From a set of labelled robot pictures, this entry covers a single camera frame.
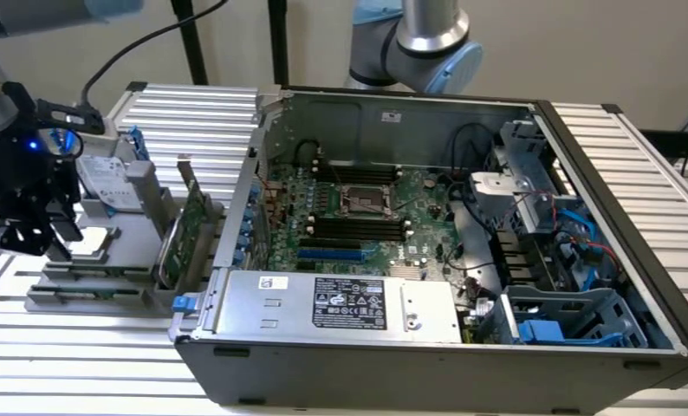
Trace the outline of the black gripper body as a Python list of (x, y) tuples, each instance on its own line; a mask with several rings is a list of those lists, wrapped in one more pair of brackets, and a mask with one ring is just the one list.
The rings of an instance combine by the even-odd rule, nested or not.
[(43, 254), (45, 236), (59, 236), (56, 218), (75, 222), (75, 204), (81, 193), (76, 160), (83, 155), (83, 138), (75, 137), (75, 152), (52, 153), (36, 132), (0, 133), (0, 251), (33, 256)]

